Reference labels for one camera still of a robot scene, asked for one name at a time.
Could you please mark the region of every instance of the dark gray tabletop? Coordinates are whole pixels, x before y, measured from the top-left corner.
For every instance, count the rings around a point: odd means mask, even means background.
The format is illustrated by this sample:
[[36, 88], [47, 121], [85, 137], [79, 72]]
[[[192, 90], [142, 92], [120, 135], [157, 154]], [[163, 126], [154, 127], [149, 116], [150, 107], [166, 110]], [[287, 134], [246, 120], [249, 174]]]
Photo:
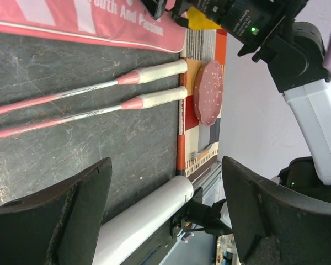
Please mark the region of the dark gray tabletop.
[[[0, 34], [0, 105], [111, 80], [177, 54]], [[0, 129], [107, 107], [178, 86], [178, 77], [115, 86], [0, 115]], [[178, 103], [117, 111], [0, 139], [0, 205], [113, 161], [105, 221], [175, 175]]]

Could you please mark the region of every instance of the yellow cloth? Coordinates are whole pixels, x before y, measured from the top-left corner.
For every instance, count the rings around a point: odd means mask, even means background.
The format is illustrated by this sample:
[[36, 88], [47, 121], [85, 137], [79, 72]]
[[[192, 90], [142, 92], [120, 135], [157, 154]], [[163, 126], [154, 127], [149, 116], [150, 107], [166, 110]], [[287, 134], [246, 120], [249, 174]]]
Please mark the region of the yellow cloth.
[[189, 29], [201, 30], [201, 29], [221, 29], [215, 22], [206, 18], [195, 7], [190, 7], [188, 10]]

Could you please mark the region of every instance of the white cylinder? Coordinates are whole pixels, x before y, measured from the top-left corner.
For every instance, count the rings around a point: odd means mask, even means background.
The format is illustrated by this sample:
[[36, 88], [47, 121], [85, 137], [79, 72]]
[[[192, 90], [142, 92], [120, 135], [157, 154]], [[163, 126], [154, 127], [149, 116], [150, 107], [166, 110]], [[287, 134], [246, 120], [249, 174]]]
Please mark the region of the white cylinder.
[[193, 194], [192, 183], [176, 176], [111, 219], [100, 228], [93, 265], [121, 264]]

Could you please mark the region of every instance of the white backdrop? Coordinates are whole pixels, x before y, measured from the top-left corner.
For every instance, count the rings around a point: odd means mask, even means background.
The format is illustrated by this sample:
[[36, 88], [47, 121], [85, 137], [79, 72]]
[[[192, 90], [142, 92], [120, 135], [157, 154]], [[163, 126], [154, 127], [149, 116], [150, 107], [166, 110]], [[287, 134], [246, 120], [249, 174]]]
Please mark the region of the white backdrop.
[[[309, 0], [297, 21], [315, 24], [327, 45], [331, 0]], [[250, 55], [237, 57], [241, 47], [228, 38], [219, 155], [272, 178], [292, 159], [309, 155], [309, 150], [266, 64], [254, 63]]]

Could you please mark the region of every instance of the pink plate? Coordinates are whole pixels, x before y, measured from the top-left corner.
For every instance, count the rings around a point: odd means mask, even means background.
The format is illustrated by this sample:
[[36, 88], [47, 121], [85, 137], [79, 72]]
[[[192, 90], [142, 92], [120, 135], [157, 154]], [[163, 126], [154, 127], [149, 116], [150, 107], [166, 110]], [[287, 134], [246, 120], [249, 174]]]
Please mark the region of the pink plate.
[[223, 72], [219, 62], [212, 60], [197, 72], [193, 104], [196, 117], [206, 125], [213, 125], [220, 114], [223, 98]]

